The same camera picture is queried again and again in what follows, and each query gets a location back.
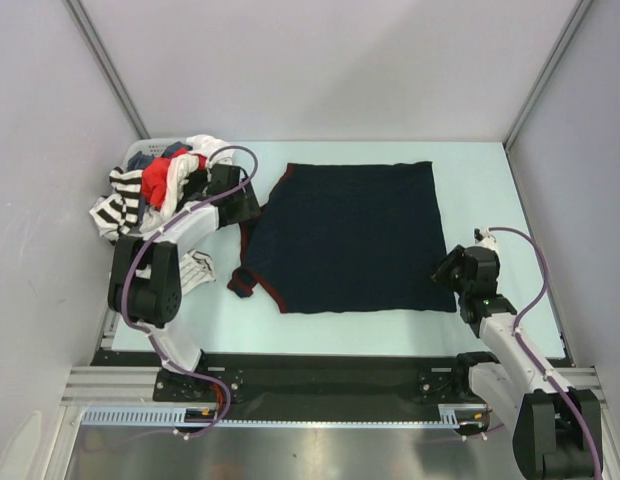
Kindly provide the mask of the navy tank top red trim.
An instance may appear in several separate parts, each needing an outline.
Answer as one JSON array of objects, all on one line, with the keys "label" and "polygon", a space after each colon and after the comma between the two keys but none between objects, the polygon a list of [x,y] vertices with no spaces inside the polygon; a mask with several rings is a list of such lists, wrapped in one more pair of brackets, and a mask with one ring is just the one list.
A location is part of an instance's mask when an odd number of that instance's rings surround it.
[{"label": "navy tank top red trim", "polygon": [[240,233],[228,289],[262,287],[283,314],[456,310],[430,278],[447,250],[428,161],[290,163]]}]

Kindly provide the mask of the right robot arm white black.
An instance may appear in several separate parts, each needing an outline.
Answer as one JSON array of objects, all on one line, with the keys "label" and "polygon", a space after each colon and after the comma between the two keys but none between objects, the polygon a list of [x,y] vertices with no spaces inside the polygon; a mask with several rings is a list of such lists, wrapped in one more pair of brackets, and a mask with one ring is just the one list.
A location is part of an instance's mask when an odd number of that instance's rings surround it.
[{"label": "right robot arm white black", "polygon": [[499,294],[500,260],[485,242],[456,246],[432,274],[458,296],[462,320],[487,351],[461,354],[451,376],[463,401],[478,397],[503,422],[527,479],[603,476],[601,403],[577,388],[533,346],[521,314]]}]

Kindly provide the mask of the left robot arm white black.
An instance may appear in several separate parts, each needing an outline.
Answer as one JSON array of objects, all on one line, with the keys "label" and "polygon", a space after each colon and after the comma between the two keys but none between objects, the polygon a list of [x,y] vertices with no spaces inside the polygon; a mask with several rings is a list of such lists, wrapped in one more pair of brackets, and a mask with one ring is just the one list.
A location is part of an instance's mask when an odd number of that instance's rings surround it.
[{"label": "left robot arm white black", "polygon": [[177,389],[192,400],[209,392],[211,376],[198,367],[202,350],[179,319],[180,261],[204,237],[259,213],[253,177],[239,166],[216,165],[201,199],[185,203],[153,232],[115,244],[108,306],[148,338],[162,366],[178,373]]}]

